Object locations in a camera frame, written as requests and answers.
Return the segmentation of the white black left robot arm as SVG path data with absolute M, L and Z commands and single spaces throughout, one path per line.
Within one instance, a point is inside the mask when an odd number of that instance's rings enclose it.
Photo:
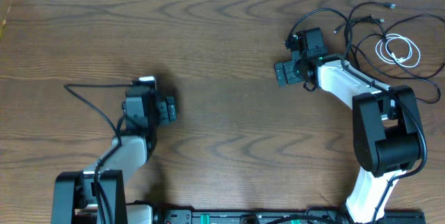
M 52 223 L 160 223 L 148 203 L 128 203 L 124 185 L 156 146 L 156 129 L 177 119 L 173 97 L 153 83 L 129 85 L 122 116 L 111 123 L 111 147 L 83 170 L 63 172 L 54 185 Z

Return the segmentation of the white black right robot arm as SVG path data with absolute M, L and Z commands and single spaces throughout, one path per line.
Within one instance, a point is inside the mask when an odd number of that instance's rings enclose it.
M 417 173 L 426 142 L 414 91 L 392 87 L 354 68 L 341 54 L 329 54 L 319 28 L 292 33 L 285 46 L 291 60 L 275 64 L 280 86 L 331 93 L 353 112 L 353 149 L 360 170 L 352 193 L 337 214 L 339 223 L 394 221 L 385 204 L 394 185 Z

